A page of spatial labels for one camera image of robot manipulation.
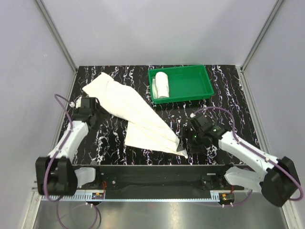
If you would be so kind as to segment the white towel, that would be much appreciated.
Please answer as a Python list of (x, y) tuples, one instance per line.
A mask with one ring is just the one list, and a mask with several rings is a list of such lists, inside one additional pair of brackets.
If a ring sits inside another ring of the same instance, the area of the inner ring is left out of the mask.
[(128, 121), (126, 146), (188, 158), (186, 150), (178, 148), (180, 140), (175, 132), (132, 87), (101, 73), (82, 90), (97, 98), (108, 113)]
[(154, 99), (169, 98), (168, 75), (158, 72), (152, 79), (152, 94)]

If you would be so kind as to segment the green plastic tray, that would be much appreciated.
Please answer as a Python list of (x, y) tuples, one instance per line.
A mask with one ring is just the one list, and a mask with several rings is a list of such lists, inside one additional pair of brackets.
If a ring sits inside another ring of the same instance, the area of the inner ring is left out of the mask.
[[(153, 98), (152, 79), (158, 72), (168, 75), (169, 98)], [(189, 65), (150, 69), (148, 71), (151, 98), (155, 104), (209, 99), (214, 95), (212, 83), (204, 65)]]

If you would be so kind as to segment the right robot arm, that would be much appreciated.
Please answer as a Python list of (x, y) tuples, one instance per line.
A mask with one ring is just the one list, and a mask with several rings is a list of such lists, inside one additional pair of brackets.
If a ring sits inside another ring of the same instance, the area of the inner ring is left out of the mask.
[(260, 192), (276, 207), (282, 207), (300, 188), (293, 161), (269, 155), (244, 141), (230, 127), (214, 125), (203, 114), (193, 115), (181, 132), (179, 149), (199, 154), (216, 146), (246, 163), (250, 170), (226, 165), (220, 177), (230, 185)]

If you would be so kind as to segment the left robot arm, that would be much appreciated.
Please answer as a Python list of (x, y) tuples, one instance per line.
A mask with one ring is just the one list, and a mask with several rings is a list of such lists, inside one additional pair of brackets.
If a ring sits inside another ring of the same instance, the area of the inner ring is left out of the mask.
[(55, 94), (54, 97), (64, 109), (69, 124), (57, 145), (47, 156), (38, 157), (35, 162), (38, 193), (51, 202), (59, 201), (54, 197), (73, 196), (77, 188), (96, 180), (95, 168), (74, 169), (72, 161), (81, 142), (98, 126), (98, 121), (104, 112), (97, 98), (83, 97), (80, 105), (75, 108), (75, 113), (69, 115), (59, 101), (59, 98), (64, 99), (64, 97), (59, 94)]

